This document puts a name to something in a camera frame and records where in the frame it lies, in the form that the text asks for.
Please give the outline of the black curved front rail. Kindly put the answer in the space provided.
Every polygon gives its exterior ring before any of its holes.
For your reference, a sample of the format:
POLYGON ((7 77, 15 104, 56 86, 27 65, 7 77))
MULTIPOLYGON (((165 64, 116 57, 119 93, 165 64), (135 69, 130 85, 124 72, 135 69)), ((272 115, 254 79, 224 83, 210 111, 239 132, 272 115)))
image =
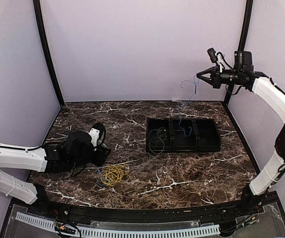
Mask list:
POLYGON ((90 224, 93 221, 115 223, 170 223, 200 221, 200 223, 233 222, 236 218, 260 215, 264 208, 260 204, 248 208, 239 207, 239 201, 215 205, 177 209, 107 209, 52 202, 31 205, 28 211, 34 214, 58 218, 76 224, 90 224))

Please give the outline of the black three-compartment tray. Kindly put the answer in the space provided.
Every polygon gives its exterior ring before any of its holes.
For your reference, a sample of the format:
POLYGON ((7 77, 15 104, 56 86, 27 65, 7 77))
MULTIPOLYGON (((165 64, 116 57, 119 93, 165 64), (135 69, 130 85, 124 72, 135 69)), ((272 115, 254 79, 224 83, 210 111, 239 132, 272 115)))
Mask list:
POLYGON ((213 119, 147 119, 146 151, 149 153, 220 150, 221 136, 213 119))

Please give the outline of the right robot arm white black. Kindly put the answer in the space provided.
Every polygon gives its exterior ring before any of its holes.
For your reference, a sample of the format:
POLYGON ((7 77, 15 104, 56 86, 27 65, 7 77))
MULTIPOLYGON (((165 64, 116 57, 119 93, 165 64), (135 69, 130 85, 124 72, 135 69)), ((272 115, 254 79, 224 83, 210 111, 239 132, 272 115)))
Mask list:
POLYGON ((261 71, 256 71, 252 62, 252 53, 236 51, 234 66, 230 66, 222 53, 209 48, 207 53, 213 67, 196 74, 198 79, 219 89, 237 85, 258 96, 274 112, 281 121, 281 129, 275 139, 274 151, 260 173, 249 185, 245 186, 236 210, 241 215, 247 215, 254 208, 262 205, 271 186, 277 184, 285 174, 285 92, 261 71))

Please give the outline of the black frame post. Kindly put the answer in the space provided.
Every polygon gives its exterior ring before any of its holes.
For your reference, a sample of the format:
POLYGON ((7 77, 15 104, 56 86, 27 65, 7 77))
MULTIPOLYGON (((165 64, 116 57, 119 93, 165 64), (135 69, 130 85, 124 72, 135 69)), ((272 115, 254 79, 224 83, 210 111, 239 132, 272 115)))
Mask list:
MULTIPOLYGON (((238 65, 239 65, 239 56, 238 55, 240 55, 240 52, 244 51, 244 48, 245 48, 245 45, 246 45, 246 39, 247 39, 247 35, 248 35, 248 30, 249 30, 249 24, 250 24, 250 19, 251 19, 252 7, 253 7, 253 0, 247 0, 246 1, 246 5, 245 5, 245 12, 244 12, 242 30, 241 30, 241 34, 240 34, 239 45, 238 45, 238 49, 235 52, 235 56, 234 56, 234 66, 235 66, 235 68, 237 68, 238 65)), ((230 85, 227 88, 227 93, 226 93, 225 99, 224 99, 224 104, 226 106, 229 105, 231 96, 235 95, 233 90, 234 90, 234 85, 230 85)))
POLYGON ((42 9, 41 9, 41 1, 33 0, 33 7, 34 7, 37 28, 39 32, 39 38, 40 38, 44 58, 46 61, 46 65, 48 68, 48 72, 50 75, 50 79, 52 82, 52 86, 55 91, 57 101, 60 107, 62 107, 64 106, 65 101, 63 99, 63 95, 62 95, 62 92, 61 92, 61 89, 58 83, 57 75, 55 72, 55 68, 54 68, 54 64, 53 64, 53 60, 52 60, 52 56, 51 56, 51 52, 49 48, 49 43, 48 43, 47 36, 46 36, 45 24, 43 20, 42 9))

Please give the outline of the right black frame post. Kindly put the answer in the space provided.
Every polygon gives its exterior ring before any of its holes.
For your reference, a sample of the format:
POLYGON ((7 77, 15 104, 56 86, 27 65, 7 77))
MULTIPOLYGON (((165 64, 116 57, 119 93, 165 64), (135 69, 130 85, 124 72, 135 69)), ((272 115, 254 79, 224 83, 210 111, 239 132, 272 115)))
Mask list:
MULTIPOLYGON (((245 12, 244 12, 242 30, 241 30, 241 34, 240 34, 239 45, 238 45, 238 49, 235 52, 235 56, 234 56, 234 66, 235 66, 235 68, 237 68, 238 65, 239 65, 239 56, 238 55, 240 55, 240 52, 244 51, 244 48, 245 48, 245 45, 246 45, 246 39, 247 39, 247 35, 248 35, 248 30, 249 30, 249 24, 250 24, 250 19, 251 19, 252 7, 253 7, 253 0, 247 0, 246 1, 246 5, 245 5, 245 12)), ((226 93, 225 99, 224 99, 224 104, 226 106, 229 105, 231 96, 235 95, 233 90, 234 90, 234 85, 230 85, 227 88, 227 93, 226 93)))

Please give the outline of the left black frame post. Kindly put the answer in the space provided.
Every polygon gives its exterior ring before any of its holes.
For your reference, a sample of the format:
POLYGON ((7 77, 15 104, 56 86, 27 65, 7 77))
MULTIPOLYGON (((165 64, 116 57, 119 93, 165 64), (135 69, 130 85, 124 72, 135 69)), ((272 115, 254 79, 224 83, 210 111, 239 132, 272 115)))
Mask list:
POLYGON ((49 43, 48 43, 47 36, 46 36, 45 24, 43 20, 42 9, 41 9, 41 1, 33 0, 33 7, 34 7, 37 28, 39 32, 39 38, 40 38, 44 58, 46 61, 46 65, 48 68, 48 72, 50 75, 50 79, 52 82, 52 86, 55 91, 57 101, 60 107, 62 107, 64 106, 65 101, 63 99, 63 95, 62 95, 62 92, 61 92, 61 89, 58 83, 57 75, 55 72, 55 68, 54 68, 54 64, 53 64, 53 60, 52 60, 52 56, 51 56, 51 52, 49 48, 49 43))

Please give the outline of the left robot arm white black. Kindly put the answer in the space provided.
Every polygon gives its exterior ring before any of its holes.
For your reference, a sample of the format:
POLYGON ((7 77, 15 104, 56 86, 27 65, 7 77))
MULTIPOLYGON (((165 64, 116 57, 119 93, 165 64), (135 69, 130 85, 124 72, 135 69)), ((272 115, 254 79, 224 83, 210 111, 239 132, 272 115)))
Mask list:
POLYGON ((100 167, 111 150, 98 144, 105 134, 96 128, 90 132, 72 131, 65 141, 38 147, 15 147, 0 143, 0 192, 17 198, 43 216, 50 216, 53 204, 47 200, 45 189, 38 184, 24 182, 3 171, 4 168, 23 169, 39 173, 57 174, 93 164, 100 167))

